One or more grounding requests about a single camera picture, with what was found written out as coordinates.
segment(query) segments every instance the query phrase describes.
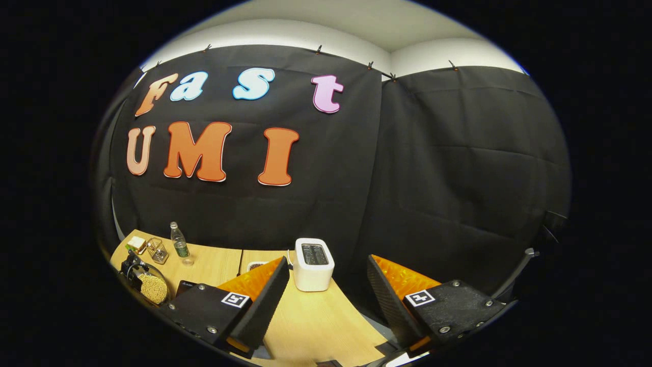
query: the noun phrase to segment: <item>white wall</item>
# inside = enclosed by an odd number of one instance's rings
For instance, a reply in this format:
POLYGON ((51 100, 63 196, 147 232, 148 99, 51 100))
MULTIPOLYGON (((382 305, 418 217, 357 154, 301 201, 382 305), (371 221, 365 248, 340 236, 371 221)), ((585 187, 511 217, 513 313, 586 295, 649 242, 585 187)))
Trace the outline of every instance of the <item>white wall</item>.
POLYGON ((492 66, 521 72, 520 66, 492 43, 480 39, 437 39, 406 46, 393 53, 349 33, 295 20, 246 20, 204 29, 174 40, 157 50, 142 66, 147 71, 157 62, 211 48, 240 44, 273 44, 321 51, 354 60, 397 76, 455 66, 492 66))

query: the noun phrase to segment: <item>ceiling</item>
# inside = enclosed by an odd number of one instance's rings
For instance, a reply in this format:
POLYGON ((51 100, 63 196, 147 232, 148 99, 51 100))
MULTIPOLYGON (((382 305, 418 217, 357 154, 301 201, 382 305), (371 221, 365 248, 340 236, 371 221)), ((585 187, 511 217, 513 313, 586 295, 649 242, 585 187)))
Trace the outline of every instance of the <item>ceiling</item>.
POLYGON ((436 39, 484 39, 464 25, 407 0, 251 0, 181 33, 256 19, 308 22, 367 40, 388 52, 436 39))

